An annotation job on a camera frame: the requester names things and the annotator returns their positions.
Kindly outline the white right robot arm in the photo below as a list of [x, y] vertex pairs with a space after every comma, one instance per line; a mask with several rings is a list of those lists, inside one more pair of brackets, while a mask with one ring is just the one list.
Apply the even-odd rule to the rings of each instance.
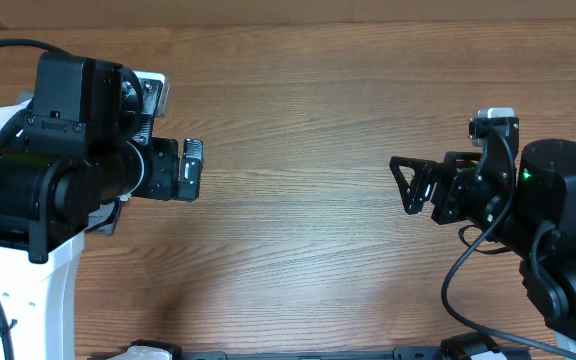
[[[443, 162], [394, 156], [389, 167], [407, 213], [430, 201], [438, 224], [470, 221], [481, 231], [444, 278], [446, 311], [479, 334], [576, 359], [576, 142], [538, 140], [516, 155], [509, 140], [488, 135], [480, 153], [450, 152]], [[450, 304], [454, 276], [484, 241], [520, 257], [522, 284], [556, 345], [485, 326]]]

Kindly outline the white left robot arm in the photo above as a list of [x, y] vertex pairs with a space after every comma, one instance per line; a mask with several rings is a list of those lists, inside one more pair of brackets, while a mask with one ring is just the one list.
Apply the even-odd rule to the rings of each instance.
[[71, 359], [90, 215], [126, 197], [197, 199], [204, 145], [156, 138], [164, 83], [47, 52], [0, 131], [0, 359]]

